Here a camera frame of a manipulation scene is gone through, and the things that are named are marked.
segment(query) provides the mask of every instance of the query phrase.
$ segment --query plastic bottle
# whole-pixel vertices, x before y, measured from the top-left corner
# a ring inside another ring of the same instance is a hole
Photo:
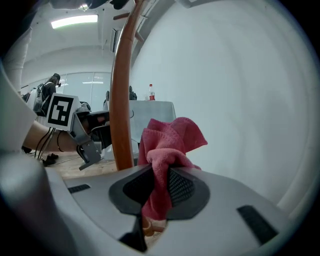
[[[154,88],[152,87],[152,84],[149,85],[149,101],[155,101],[155,91]]]

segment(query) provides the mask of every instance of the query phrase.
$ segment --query wooden floor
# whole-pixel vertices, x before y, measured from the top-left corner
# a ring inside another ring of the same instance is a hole
[[[77,152],[54,152],[54,154],[59,155],[59,158],[54,165],[48,166],[47,168],[55,169],[61,174],[64,180],[109,174],[117,171],[115,161],[101,160],[84,170],[79,170],[79,167],[83,165],[84,161]]]

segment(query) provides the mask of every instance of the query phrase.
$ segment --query black shoe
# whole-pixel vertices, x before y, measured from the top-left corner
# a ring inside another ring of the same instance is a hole
[[[25,147],[25,146],[22,146],[22,150],[23,150],[24,153],[26,153],[26,154],[29,154],[29,153],[32,151],[31,148],[27,148],[27,147]]]
[[[47,167],[47,166],[55,164],[56,160],[53,160],[53,159],[50,159],[47,157],[46,160],[42,160],[42,163],[43,163],[44,167]]]
[[[59,158],[59,156],[57,154],[52,153],[51,155],[48,155],[46,157],[46,159],[50,159],[50,160],[57,160]]]

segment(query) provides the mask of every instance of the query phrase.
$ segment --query ceiling light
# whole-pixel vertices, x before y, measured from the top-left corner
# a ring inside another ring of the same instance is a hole
[[[95,23],[98,22],[98,15],[82,15],[82,16],[74,16],[69,18],[63,18],[56,21],[51,22],[52,28],[57,29],[60,27],[79,24],[79,23]]]
[[[103,84],[104,82],[82,82],[83,84]]]
[[[78,9],[85,12],[86,10],[89,9],[89,6],[86,3],[84,3],[84,4],[81,4],[81,6]]]

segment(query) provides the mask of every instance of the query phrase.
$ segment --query white wall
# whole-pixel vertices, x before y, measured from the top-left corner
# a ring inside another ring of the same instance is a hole
[[[96,46],[80,46],[53,51],[24,64],[22,86],[48,78],[54,73],[110,73],[113,61],[114,54],[109,49],[102,51]]]
[[[208,141],[187,154],[288,214],[319,170],[319,76],[297,29],[271,1],[174,4],[144,43],[130,84],[174,103]]]

